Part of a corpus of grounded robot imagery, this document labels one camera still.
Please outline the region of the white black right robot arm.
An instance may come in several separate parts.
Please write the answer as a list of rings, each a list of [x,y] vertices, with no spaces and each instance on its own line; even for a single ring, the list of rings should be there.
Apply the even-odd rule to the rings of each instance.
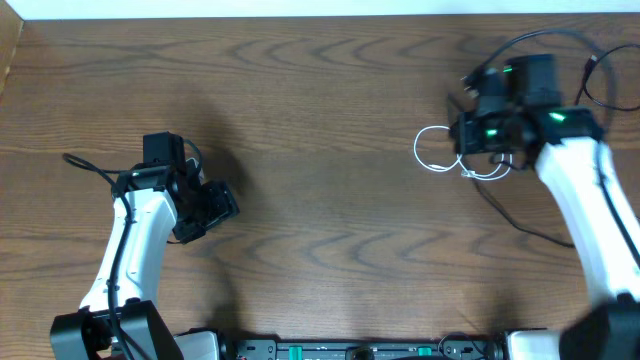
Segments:
[[[591,309],[562,331],[517,330],[510,359],[639,356],[639,222],[621,189],[604,130],[565,107],[548,68],[477,68],[464,77],[476,105],[452,125],[460,155],[521,151],[553,196],[577,250]]]

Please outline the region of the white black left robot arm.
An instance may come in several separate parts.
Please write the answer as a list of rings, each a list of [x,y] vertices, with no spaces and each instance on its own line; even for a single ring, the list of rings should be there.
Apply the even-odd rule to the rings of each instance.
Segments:
[[[164,253],[236,216],[223,181],[203,179],[195,159],[154,160],[110,182],[114,222],[96,279],[79,309],[59,315],[50,330],[58,359],[97,359],[110,350],[123,359],[218,359],[212,330],[173,335],[157,309]]]

